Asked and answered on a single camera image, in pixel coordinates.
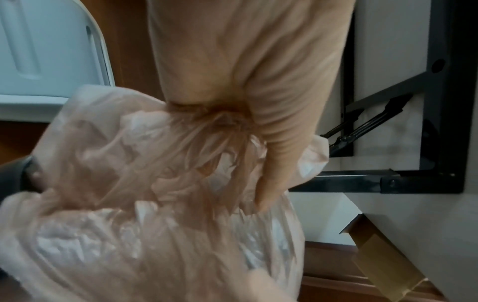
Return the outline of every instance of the cardboard box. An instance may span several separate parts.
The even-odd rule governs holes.
[[[342,233],[358,248],[353,262],[392,302],[399,301],[426,277],[363,214]]]

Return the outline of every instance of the wrinkled plastic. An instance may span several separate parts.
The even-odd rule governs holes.
[[[45,191],[0,207],[0,266],[49,302],[253,301],[253,268],[297,297],[304,236],[287,193],[253,203],[265,154],[241,114],[83,87],[33,152]],[[290,186],[327,159],[315,137]]]

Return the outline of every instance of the latex glove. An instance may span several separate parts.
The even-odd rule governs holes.
[[[267,143],[259,209],[287,187],[340,65],[354,0],[148,0],[167,102],[251,114]]]
[[[263,269],[250,271],[247,279],[255,302],[296,302]]]

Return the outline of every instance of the black metal frame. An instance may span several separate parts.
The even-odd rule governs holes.
[[[424,93],[420,169],[322,172],[292,192],[457,194],[463,191],[478,65],[478,30],[467,0],[432,0],[427,70],[358,101],[354,95],[353,21],[344,50],[342,131],[331,157],[352,156],[352,143],[399,114],[413,94]],[[367,108],[388,102],[383,113],[357,129]]]

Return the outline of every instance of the translucent plastic bag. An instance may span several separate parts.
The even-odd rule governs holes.
[[[0,207],[0,266],[49,302],[251,301],[253,268],[297,297],[304,236],[287,193],[253,203],[265,153],[240,114],[83,87],[33,152],[46,190]],[[290,186],[327,159],[315,137]]]

